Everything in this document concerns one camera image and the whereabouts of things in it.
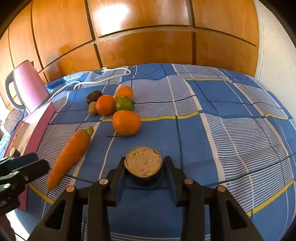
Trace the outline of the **silver ornate tissue box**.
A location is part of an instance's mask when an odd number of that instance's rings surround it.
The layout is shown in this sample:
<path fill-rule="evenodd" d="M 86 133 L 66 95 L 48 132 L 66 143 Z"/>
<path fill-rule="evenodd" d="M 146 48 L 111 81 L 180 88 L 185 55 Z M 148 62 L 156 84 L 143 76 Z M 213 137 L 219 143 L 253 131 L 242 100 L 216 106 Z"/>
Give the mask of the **silver ornate tissue box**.
<path fill-rule="evenodd" d="M 5 121 L 1 124 L 2 131 L 5 133 L 10 133 L 11 131 L 13 131 L 16 128 L 19 121 L 23 118 L 23 116 L 23 110 L 11 110 Z"/>

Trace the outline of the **pink rimmed white tray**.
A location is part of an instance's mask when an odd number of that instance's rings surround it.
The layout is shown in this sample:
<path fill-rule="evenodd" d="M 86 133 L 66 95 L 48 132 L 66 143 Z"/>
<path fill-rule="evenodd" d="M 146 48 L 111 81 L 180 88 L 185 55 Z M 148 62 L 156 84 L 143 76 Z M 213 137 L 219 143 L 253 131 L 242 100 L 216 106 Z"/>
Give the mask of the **pink rimmed white tray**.
<path fill-rule="evenodd" d="M 12 147 L 20 152 L 20 156 L 29 153 L 36 154 L 41 138 L 54 112 L 55 106 L 52 102 L 49 102 L 24 118 L 11 137 L 3 158 L 10 158 L 10 150 Z M 18 209 L 23 211 L 26 209 L 27 188 L 28 184 L 25 185 L 25 191 L 18 197 L 21 203 Z"/>

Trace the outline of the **orange mandarin rear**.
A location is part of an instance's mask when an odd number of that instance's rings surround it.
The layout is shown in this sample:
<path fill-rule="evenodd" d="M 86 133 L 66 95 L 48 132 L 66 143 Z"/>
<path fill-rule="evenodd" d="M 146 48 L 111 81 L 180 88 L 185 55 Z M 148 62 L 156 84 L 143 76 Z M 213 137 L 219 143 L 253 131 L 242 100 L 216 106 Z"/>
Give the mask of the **orange mandarin rear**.
<path fill-rule="evenodd" d="M 128 96 L 129 98 L 133 98 L 133 89 L 129 86 L 120 87 L 115 93 L 115 99 L 118 99 L 122 96 Z"/>

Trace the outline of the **orange carrot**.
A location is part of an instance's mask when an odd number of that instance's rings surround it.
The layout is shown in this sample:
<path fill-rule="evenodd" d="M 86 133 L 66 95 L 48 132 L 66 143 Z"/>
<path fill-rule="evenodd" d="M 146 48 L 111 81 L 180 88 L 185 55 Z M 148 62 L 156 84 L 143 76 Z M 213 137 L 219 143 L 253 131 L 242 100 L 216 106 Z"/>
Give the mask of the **orange carrot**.
<path fill-rule="evenodd" d="M 90 146 L 93 133 L 94 128 L 92 126 L 85 130 L 77 130 L 74 132 L 58 155 L 52 171 L 49 174 L 47 181 L 48 191 L 55 189 L 72 165 L 86 153 Z"/>

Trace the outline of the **small brown kiwi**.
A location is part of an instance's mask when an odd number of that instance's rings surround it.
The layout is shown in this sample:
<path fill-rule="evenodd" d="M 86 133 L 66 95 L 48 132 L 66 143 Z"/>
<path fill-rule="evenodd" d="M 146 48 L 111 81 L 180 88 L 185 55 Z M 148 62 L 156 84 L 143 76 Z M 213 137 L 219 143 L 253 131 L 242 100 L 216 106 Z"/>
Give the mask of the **small brown kiwi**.
<path fill-rule="evenodd" d="M 97 115 L 97 110 L 96 110 L 96 101 L 93 101 L 89 104 L 88 106 L 88 113 L 90 115 Z"/>

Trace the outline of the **blue plaid tablecloth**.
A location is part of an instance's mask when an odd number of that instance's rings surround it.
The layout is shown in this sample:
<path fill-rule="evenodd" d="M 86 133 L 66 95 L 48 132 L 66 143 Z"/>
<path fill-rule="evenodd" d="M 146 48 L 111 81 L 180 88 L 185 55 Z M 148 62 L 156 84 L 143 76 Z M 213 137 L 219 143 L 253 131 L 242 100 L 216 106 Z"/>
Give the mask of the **blue plaid tablecloth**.
<path fill-rule="evenodd" d="M 85 71 L 47 84 L 56 111 L 37 155 L 50 164 L 72 134 L 92 126 L 86 155 L 53 191 L 42 177 L 29 185 L 25 211 L 15 215 L 32 232 L 69 185 L 87 187 L 107 176 L 121 157 L 138 146 L 170 156 L 188 178 L 214 188 L 225 186 L 264 240 L 279 240 L 295 218 L 295 117 L 253 77 L 225 69 L 152 63 L 106 73 Z M 95 90 L 114 95 L 133 89 L 142 125 L 120 137 L 111 117 L 90 115 L 86 97 Z"/>

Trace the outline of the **large orange mandarin front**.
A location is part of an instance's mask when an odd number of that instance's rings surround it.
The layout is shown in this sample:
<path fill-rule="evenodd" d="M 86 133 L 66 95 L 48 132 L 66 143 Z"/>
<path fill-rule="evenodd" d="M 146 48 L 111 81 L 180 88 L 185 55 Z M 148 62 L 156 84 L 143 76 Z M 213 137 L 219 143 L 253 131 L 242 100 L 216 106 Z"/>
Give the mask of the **large orange mandarin front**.
<path fill-rule="evenodd" d="M 132 136 L 139 131 L 141 118 L 133 111 L 119 110 L 112 117 L 112 126 L 119 135 Z"/>

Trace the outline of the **orange mandarin middle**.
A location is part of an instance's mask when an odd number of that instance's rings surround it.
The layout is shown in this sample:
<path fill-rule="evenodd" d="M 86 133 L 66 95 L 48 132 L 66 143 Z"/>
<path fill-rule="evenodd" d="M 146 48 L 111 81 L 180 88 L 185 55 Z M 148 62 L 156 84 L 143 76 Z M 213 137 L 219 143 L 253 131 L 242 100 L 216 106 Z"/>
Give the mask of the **orange mandarin middle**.
<path fill-rule="evenodd" d="M 102 95 L 96 102 L 96 111 L 101 116 L 110 116 L 113 114 L 115 99 L 111 95 Z"/>

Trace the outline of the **pink electric kettle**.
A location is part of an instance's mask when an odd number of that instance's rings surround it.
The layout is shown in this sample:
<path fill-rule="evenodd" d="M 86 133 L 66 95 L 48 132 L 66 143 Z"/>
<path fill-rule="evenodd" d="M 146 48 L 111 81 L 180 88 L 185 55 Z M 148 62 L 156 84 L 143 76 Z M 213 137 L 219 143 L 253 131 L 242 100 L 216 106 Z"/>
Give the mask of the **pink electric kettle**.
<path fill-rule="evenodd" d="M 11 83 L 14 85 L 20 104 L 14 101 L 10 93 L 9 85 Z M 5 79 L 4 89 L 11 106 L 17 110 L 26 110 L 29 114 L 33 113 L 50 98 L 48 89 L 29 60 L 23 61 L 11 71 Z"/>

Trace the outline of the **halved dark fruit pale flesh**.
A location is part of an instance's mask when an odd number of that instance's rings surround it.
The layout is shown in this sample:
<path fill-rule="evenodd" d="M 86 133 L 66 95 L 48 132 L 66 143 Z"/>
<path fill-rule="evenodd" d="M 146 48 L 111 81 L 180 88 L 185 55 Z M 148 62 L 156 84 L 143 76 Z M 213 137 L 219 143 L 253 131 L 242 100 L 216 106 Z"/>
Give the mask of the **halved dark fruit pale flesh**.
<path fill-rule="evenodd" d="M 163 160 L 158 150 L 142 146 L 126 154 L 124 165 L 127 176 L 134 184 L 149 187 L 158 181 Z"/>

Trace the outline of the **dark brown round fruit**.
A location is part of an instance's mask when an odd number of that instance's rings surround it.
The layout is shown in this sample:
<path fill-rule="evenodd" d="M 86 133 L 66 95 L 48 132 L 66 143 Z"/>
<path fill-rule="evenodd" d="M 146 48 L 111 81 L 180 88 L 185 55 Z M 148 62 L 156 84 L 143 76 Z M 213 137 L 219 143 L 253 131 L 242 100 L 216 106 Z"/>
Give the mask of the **dark brown round fruit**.
<path fill-rule="evenodd" d="M 86 97 L 86 101 L 88 104 L 91 104 L 92 102 L 97 102 L 99 97 L 102 96 L 102 92 L 100 90 L 95 90 L 94 92 L 88 94 Z"/>

